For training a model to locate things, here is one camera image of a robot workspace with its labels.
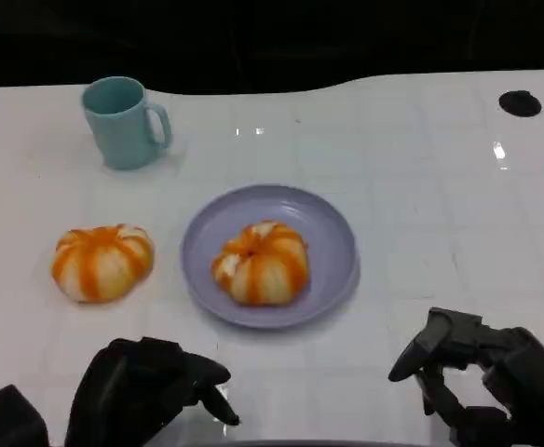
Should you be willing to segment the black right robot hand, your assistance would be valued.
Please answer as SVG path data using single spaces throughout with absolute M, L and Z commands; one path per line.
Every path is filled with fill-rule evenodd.
M 443 371 L 480 367 L 498 407 L 464 406 Z M 455 446 L 544 446 L 544 345 L 523 327 L 493 329 L 480 316 L 432 307 L 425 327 L 388 379 L 413 376 L 426 415 L 437 414 Z

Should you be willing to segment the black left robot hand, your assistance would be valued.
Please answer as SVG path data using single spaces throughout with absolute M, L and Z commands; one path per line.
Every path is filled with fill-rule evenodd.
M 240 418 L 218 386 L 231 373 L 166 340 L 117 338 L 92 359 L 75 392 L 66 446 L 143 446 L 186 407 L 231 427 Z

